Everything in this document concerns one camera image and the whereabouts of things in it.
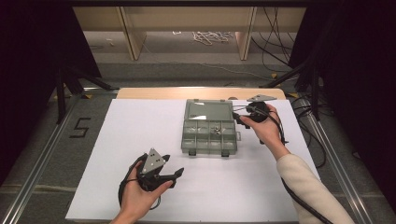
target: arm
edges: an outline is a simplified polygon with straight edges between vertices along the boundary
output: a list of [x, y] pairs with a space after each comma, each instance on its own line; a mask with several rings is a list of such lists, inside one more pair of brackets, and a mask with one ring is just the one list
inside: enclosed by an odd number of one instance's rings
[[[138, 162], [136, 167], [130, 173], [128, 179], [136, 179], [137, 167], [142, 163]], [[152, 192], [144, 191], [136, 181], [130, 181], [125, 186], [121, 209], [119, 214], [111, 221], [111, 224], [135, 223], [143, 217], [154, 204], [154, 202], [173, 184], [173, 181], [167, 181], [160, 185]]]
[[[271, 105], [267, 106], [271, 111], [270, 115], [279, 122], [276, 108]], [[257, 123], [246, 117], [241, 117], [241, 120], [250, 126], [259, 139], [270, 149], [276, 159], [276, 168], [280, 176], [300, 199], [332, 223], [353, 223], [347, 211], [316, 178], [308, 165], [300, 157], [290, 154], [289, 150], [282, 144], [279, 129], [273, 121], [266, 119]], [[293, 203], [300, 223], [321, 223], [295, 201]]]

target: green transparent box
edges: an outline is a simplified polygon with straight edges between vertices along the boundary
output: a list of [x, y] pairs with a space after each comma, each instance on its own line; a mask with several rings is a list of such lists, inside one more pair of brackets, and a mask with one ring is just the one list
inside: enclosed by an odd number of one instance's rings
[[237, 146], [232, 101], [188, 100], [181, 149], [191, 156], [234, 155]]

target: sleeve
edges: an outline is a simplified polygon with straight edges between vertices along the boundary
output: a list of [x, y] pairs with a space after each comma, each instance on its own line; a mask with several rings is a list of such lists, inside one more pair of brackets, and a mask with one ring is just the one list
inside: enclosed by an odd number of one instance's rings
[[[332, 223], [354, 223], [344, 207], [312, 173], [300, 157], [288, 154], [280, 158], [276, 168], [294, 193]], [[321, 223], [316, 217], [293, 201], [300, 223]]]

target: white tabletop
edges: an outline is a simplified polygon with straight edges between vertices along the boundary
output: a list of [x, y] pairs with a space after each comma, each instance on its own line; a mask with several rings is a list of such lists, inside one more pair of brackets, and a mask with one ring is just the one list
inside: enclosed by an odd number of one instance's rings
[[[233, 101], [233, 105], [247, 104], [244, 100]], [[276, 100], [268, 104], [278, 110], [288, 149], [318, 175], [290, 102]], [[175, 188], [162, 196], [160, 206], [149, 211], [142, 221], [297, 221], [276, 162], [253, 130], [236, 126], [241, 141], [237, 142], [236, 154], [229, 158], [182, 153], [185, 105], [186, 100], [113, 100], [66, 219], [112, 219], [120, 210], [118, 189], [128, 167], [154, 147], [162, 156], [171, 156], [161, 175], [170, 175], [181, 167], [185, 170]]]

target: person's left hand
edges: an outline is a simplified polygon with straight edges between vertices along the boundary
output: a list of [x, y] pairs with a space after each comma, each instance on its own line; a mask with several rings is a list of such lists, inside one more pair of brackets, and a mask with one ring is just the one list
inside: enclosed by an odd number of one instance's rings
[[[141, 164], [142, 161], [137, 163], [129, 174], [128, 179], [136, 179], [137, 167]], [[135, 223], [149, 211], [155, 201], [166, 192], [172, 184], [173, 181], [169, 180], [161, 184], [154, 191], [147, 192], [140, 188], [137, 181], [128, 182], [122, 194], [120, 212], [111, 223]]]

